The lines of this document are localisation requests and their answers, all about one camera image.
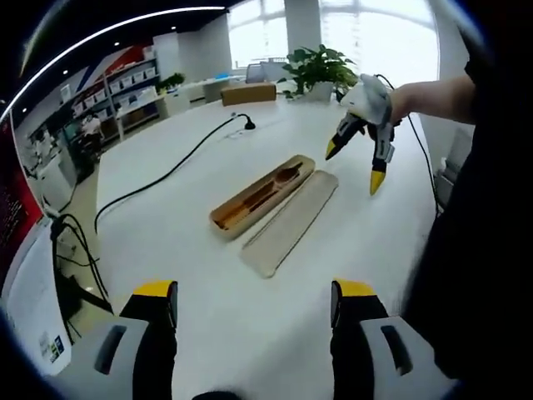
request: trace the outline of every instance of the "power cord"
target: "power cord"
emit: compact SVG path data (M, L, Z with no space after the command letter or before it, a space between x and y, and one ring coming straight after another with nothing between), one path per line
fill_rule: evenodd
M72 328L72 330L77 334L77 336L81 339L82 338L82 335L80 334L80 332L76 329L76 327L74 326L74 324L72 323L72 321L69 319L68 321L68 325L70 325L70 328Z
M112 205L114 204L117 204L118 202L121 202L122 200L126 200L127 198L130 198L131 196L135 196L136 194L140 193L140 192L144 192L145 190L149 189L149 188L152 188L153 186L157 185L158 183L164 181L165 179L167 179L168 177L170 177L181 165L183 165L183 163L188 160L192 154L194 154L194 152L208 139L210 138L213 133L217 132L219 129L225 127L228 123L234 121L235 119L239 118L239 117L245 117L247 119L247 123L246 125L244 126L244 128L246 130L252 130L252 129L255 129L256 128L256 124L252 122L252 120L250 119L250 117L246 114L237 114L237 115L234 115L232 116L230 119L228 119L227 121L221 123L218 127L216 127L215 129L213 129L212 131L210 131L178 164L176 164L176 166L174 166L169 172L167 172L165 175L163 175L162 177L156 179L155 181L151 182L151 183L148 183L148 185L145 185L143 187L140 187L136 190L134 190L133 192L130 192L128 194L125 194L119 198L116 198L115 200L113 200L112 202L109 202L108 204L106 204L102 209L100 209L100 211L98 211L97 213L97 216L94 218L94 232L98 233L98 219L100 218L100 216L102 215L102 213L104 211L106 211L108 208L110 208Z
M386 77L381 75L380 73L378 73L376 75L376 78L383 79L391 87L392 90L395 90L394 86L392 86L392 83ZM415 133L416 140L417 140L418 144L420 145L420 148L422 149L422 152L424 153L424 158L426 159L427 172L430 175L430 181L431 181L431 191L433 192L433 199L435 200L435 219L437 219L439 217L439 214L440 214L439 213L439 201L438 201L438 196L436 194L435 181L433 180L433 174L431 173L430 158L427 156L427 152L424 149L424 146L422 145L422 141L418 137L418 132L415 129L415 124L413 123L413 121L411 119L411 115L408 114L407 118L409 119L409 123L411 124L411 128L413 129L413 132Z
M67 222L68 218L74 221L74 223L77 226L77 229L72 224ZM57 259L59 257L57 256L57 240L59 239L59 235L61 235L61 233L67 228L73 232L74 236L76 236L76 239L80 242L80 244L82 245L82 248L85 250L85 253L87 254L87 259L89 261L88 266L91 268L92 275L94 276L94 280L97 284L100 294L102 295L102 298L99 298L98 296L95 296L94 294L82 289L81 287L79 287L79 285L77 285L77 283L72 282L70 279L67 279L58 271ZM57 288L58 288L58 285L60 284L63 290L70 293L70 295L75 296L77 298L81 298L82 300L85 300L91 303L92 305L98 308L101 308L102 310L112 313L111 304L109 303L106 297L107 290L103 286L102 278L100 277L100 272L98 271L96 260L92 256L91 251L89 250L89 246L87 244L87 238L85 236L85 233L83 232L83 228L80 222L72 214L63 214L60 217L55 218L53 220L50 231L51 231L50 239L52 240L52 262L53 262L54 275L56 277ZM60 308L60 312L62 314L62 320L63 320L63 324L65 325L68 338L70 342L73 343L72 336L67 326L69 321L67 320L61 308Z
M61 258L62 260L68 262L68 263L72 263L72 264L76 264L78 265L79 267L90 267L91 266L91 263L87 263L87 264L82 264L76 260L72 260L71 258L68 258L68 257L64 257L62 256L61 254L58 254L56 256L57 258ZM97 263L98 261L100 261L100 258L95 258L94 261Z

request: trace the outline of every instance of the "sticker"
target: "sticker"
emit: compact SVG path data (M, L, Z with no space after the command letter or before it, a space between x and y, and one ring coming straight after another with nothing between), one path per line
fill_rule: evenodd
M63 346L61 337L57 336L54 341L50 343L48 332L43 333L39 338L39 348L41 349L42 358L45 360L50 359L51 363L56 361L65 351L65 346Z
M44 332L39 338L39 348L41 349L42 358L48 358L48 353L50 352L49 343L48 332Z
M59 357L59 351L57 350L56 343L51 344L50 349L52 350L52 356L50 357L50 361L53 363Z

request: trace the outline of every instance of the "small black object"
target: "small black object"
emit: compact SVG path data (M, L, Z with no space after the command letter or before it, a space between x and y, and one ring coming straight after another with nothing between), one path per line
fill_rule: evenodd
M207 392L195 396L192 400L242 400L233 392Z
M247 130L247 131L251 131L253 129L256 128L256 124L252 122L252 120L250 119L250 117L247 117L248 120L247 120L247 123L246 125L244 126L244 128Z

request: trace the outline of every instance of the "window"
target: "window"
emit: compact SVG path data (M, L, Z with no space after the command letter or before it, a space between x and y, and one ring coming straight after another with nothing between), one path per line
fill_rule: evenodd
M437 79L426 0L320 0L320 9L322 42L356 63L356 73L382 73L394 85Z
M227 19L232 66L285 59L288 54L284 0L248 0Z

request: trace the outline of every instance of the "ceiling light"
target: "ceiling light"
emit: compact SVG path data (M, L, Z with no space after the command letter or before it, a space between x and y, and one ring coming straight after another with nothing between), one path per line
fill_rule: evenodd
M172 14L172 13L185 13L189 11L221 11L225 10L225 7L185 7L185 8L173 8L172 10L164 10L164 11L158 11L158 12L151 12L149 14L140 15L139 17L130 18L126 21L122 21L119 23L115 23L114 25L111 25L110 27L105 27L101 31L95 32L90 36L85 37L84 39L80 40L78 43L74 43L71 47L69 47L67 50L62 51L59 53L56 57L54 57L48 64L46 64L44 67L42 67L35 75L33 75L29 81L26 82L24 86L22 86L22 89L18 91L18 93L15 95L13 100L9 103L9 105L6 107L6 109L2 112L2 116L0 117L0 122L4 120L4 118L7 116L7 114L11 111L13 108L13 105L15 102L24 94L24 92L27 91L27 89L39 79L41 75L43 75L53 64L57 63L59 60L61 60L63 57L65 57L67 54L69 54L71 51L76 50L83 44L89 42L90 40L93 40L94 38L97 38L100 35L103 35L104 33L107 33L109 31L112 31L115 28L123 27L124 25L128 25L129 23L135 23L136 21L141 21L143 19L152 18L152 17L159 17L160 15L166 15L166 14Z

